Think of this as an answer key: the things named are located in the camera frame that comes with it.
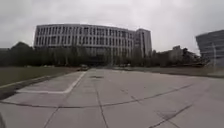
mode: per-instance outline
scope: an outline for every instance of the parked car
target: parked car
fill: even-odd
[[[89,67],[88,67],[87,65],[82,64],[82,65],[80,66],[80,68],[78,69],[78,71],[87,71],[88,69],[89,69]]]

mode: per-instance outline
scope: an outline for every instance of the lawn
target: lawn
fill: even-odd
[[[0,68],[0,86],[58,73],[76,71],[76,68],[63,67],[7,67]]]
[[[216,69],[213,68],[190,68],[190,67],[180,67],[180,68],[134,68],[137,71],[144,72],[154,72],[162,74],[173,74],[173,75],[189,75],[189,76],[207,76],[207,77],[224,77],[223,68]],[[221,71],[221,75],[216,75],[213,72]]]

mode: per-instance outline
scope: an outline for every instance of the concrete pavement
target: concrete pavement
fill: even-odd
[[[1,101],[0,112],[7,128],[223,128],[223,85],[91,69],[25,87]]]

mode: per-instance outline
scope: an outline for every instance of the sky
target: sky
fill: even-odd
[[[223,13],[223,0],[0,0],[0,48],[32,46],[36,25],[74,23],[144,28],[156,51],[197,53],[195,36],[224,29]]]

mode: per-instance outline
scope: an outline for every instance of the curved building facade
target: curved building facade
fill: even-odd
[[[36,27],[34,47],[84,47],[90,55],[111,54],[131,57],[133,49],[141,49],[142,56],[151,53],[150,31],[82,25],[50,24]]]
[[[224,30],[199,35],[196,40],[203,58],[224,58]]]

